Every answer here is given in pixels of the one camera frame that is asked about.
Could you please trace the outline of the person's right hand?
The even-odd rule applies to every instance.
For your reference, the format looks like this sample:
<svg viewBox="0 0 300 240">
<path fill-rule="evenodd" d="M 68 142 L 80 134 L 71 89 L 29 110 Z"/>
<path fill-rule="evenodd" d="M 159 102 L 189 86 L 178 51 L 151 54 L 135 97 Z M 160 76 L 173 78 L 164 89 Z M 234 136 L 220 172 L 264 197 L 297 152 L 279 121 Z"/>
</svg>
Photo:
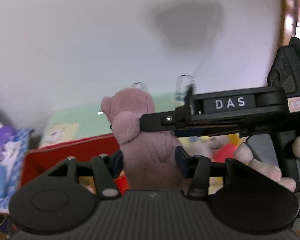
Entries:
<svg viewBox="0 0 300 240">
<path fill-rule="evenodd" d="M 300 136 L 294 140 L 292 149 L 294 155 L 300 159 Z M 245 142 L 235 150 L 234 158 L 244 164 L 248 164 L 252 169 L 279 183 L 291 192 L 294 192 L 296 189 L 296 182 L 292 178 L 284 178 L 278 166 L 263 163 L 255 159 L 252 151 Z"/>
</svg>

